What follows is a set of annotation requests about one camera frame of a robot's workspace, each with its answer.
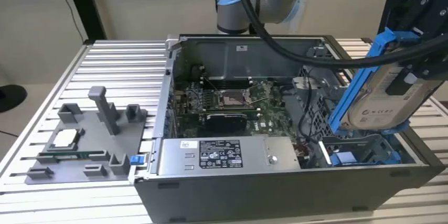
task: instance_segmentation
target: wall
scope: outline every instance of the wall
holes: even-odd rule
[[[0,72],[10,82],[56,82],[81,39],[64,0],[0,0]]]
[[[373,38],[385,0],[306,0],[301,34]]]
[[[96,0],[109,38],[164,39],[214,33],[214,0]]]

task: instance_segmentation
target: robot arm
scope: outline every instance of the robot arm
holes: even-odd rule
[[[298,10],[298,0],[250,0],[262,23],[281,23]],[[217,0],[217,29],[224,34],[241,34],[249,29],[249,20],[240,0]]]
[[[446,31],[448,0],[386,0],[378,35],[366,57],[402,50]],[[446,50],[360,69],[329,118],[334,134],[405,129],[408,118],[448,77]]]

